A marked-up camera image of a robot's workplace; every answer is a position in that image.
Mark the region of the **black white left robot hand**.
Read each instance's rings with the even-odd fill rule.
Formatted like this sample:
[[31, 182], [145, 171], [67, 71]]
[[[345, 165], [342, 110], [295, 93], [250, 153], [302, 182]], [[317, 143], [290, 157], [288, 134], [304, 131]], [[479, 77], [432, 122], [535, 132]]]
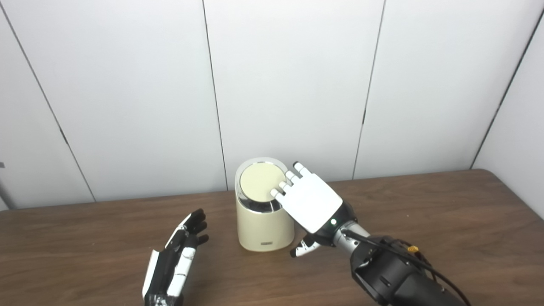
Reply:
[[177, 225], [163, 250], [152, 250], [148, 262], [142, 300], [145, 306], [182, 306], [183, 288], [198, 246], [208, 242], [203, 209], [197, 209]]

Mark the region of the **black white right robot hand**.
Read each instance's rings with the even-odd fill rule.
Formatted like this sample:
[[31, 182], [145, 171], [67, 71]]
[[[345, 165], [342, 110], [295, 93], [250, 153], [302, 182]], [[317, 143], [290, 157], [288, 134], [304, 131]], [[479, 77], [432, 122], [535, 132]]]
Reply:
[[341, 229], [354, 225], [358, 219], [352, 206], [343, 200], [321, 177], [300, 162], [294, 162], [270, 195], [306, 232], [290, 251], [297, 258], [321, 246], [340, 247]]

